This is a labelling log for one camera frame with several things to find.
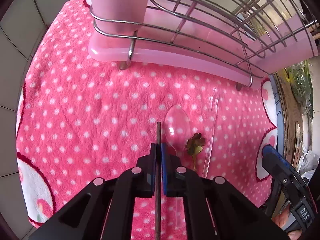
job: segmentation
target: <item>polka dot towel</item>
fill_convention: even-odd
[[[214,138],[208,178],[224,176],[256,206],[270,193],[261,148],[276,145],[276,111],[270,81],[261,89],[193,70],[97,62],[87,51],[94,31],[84,0],[67,2],[41,42],[27,73],[17,116],[18,167],[30,221],[37,227],[95,177],[112,179],[149,153],[156,122],[171,106],[187,113],[192,131]],[[216,117],[203,115],[213,92]],[[207,146],[197,157],[202,174]],[[192,167],[192,160],[183,157]],[[185,239],[175,200],[161,200],[163,239]],[[154,199],[137,199],[132,237],[154,238]]]

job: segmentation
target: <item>clear plastic spoon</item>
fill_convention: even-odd
[[[181,106],[172,106],[163,122],[163,131],[168,144],[175,150],[176,156],[182,157],[187,140],[191,137],[190,120]],[[181,228],[183,213],[182,198],[176,198],[176,226]]]

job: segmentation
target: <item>pink dish rack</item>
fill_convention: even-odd
[[[257,89],[271,73],[317,56],[301,5],[286,13],[278,0],[91,0],[89,54],[99,61],[131,61],[195,69]],[[268,9],[277,15],[276,22]]]

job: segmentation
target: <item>pink cup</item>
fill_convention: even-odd
[[[143,23],[148,0],[91,0],[93,13],[103,19]],[[107,23],[96,20],[106,33],[132,35],[139,25]]]

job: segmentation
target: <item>screw head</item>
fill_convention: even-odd
[[[180,166],[176,169],[177,173],[185,173],[187,169],[183,166]]]
[[[131,172],[133,173],[133,174],[138,174],[138,173],[140,173],[142,171],[142,169],[140,168],[140,167],[133,167],[132,169],[131,169]]]
[[[93,184],[95,186],[100,186],[103,182],[104,182],[103,178],[95,178],[94,181],[93,181]]]
[[[223,184],[223,183],[226,182],[226,180],[224,179],[224,177],[216,177],[216,178],[214,179],[214,181],[215,181],[215,183],[217,183],[217,184]]]

